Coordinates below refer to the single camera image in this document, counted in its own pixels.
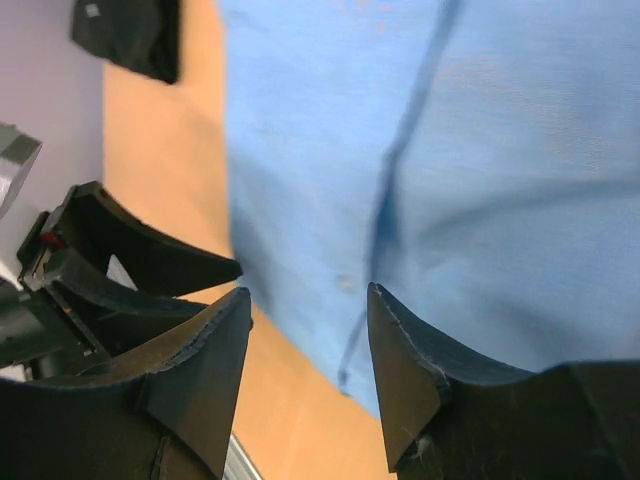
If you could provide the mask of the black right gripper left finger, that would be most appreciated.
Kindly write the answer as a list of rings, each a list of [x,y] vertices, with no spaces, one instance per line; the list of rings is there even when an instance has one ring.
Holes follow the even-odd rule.
[[[251,329],[237,288],[87,373],[1,383],[5,479],[219,479]]]

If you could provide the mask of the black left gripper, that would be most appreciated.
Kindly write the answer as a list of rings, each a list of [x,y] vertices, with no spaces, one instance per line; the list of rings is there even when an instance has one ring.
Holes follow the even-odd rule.
[[[157,296],[183,296],[242,274],[237,261],[143,223],[97,181],[72,187],[54,211],[56,236],[71,250],[53,254],[40,238],[48,217],[37,217],[18,249],[18,284],[1,281],[5,377],[31,381],[82,374],[206,308]],[[99,272],[111,257],[143,292]]]

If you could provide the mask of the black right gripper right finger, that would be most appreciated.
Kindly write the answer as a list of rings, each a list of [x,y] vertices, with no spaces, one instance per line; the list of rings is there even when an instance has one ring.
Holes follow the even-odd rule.
[[[387,465],[400,479],[635,479],[639,364],[533,373],[482,355],[368,287]]]

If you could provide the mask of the light blue long sleeve shirt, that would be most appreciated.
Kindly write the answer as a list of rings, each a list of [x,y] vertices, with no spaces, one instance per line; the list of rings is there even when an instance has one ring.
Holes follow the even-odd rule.
[[[231,242],[369,413],[366,290],[497,360],[639,354],[635,1],[221,1]]]

